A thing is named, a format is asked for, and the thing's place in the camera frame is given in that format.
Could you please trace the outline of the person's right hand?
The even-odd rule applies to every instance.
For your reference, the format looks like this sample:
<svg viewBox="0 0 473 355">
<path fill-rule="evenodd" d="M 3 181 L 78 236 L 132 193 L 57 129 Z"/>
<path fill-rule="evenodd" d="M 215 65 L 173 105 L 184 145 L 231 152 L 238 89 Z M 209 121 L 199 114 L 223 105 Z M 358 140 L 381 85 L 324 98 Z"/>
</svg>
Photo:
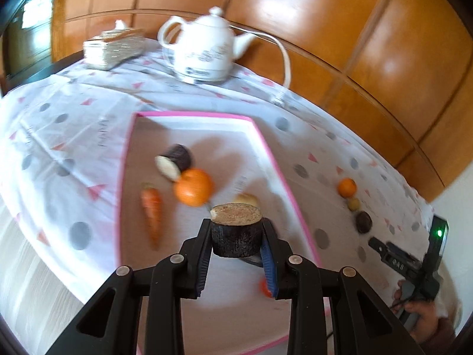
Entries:
<svg viewBox="0 0 473 355">
<path fill-rule="evenodd" d="M 398 282 L 391 310 L 397 313 L 405 308 L 407 312 L 419 315 L 416 325 L 410 330 L 410 335 L 421 347 L 430 348 L 431 351 L 449 348 L 455 340 L 455 330 L 451 322 L 445 317 L 438 316 L 433 301 L 409 301 L 401 304 L 404 283 L 404 280 Z"/>
</svg>

